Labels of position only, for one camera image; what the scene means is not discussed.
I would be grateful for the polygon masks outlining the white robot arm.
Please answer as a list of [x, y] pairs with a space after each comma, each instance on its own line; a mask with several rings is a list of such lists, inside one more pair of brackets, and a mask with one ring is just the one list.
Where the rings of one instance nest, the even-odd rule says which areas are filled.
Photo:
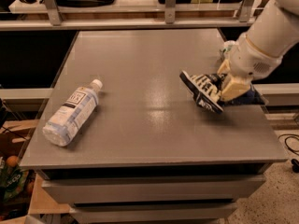
[[194, 101], [221, 112], [228, 102], [249, 91], [253, 80], [268, 77], [299, 41], [299, 0], [269, 0], [250, 28], [227, 41], [215, 75], [190, 77]]

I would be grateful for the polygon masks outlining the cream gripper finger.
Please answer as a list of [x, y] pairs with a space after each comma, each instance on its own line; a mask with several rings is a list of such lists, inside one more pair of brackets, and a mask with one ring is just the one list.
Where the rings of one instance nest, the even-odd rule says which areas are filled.
[[225, 75], [209, 74], [209, 75], [191, 75], [191, 80], [196, 84], [200, 91], [218, 92]]
[[221, 105], [221, 91], [219, 90], [208, 91], [207, 99], [213, 105]]

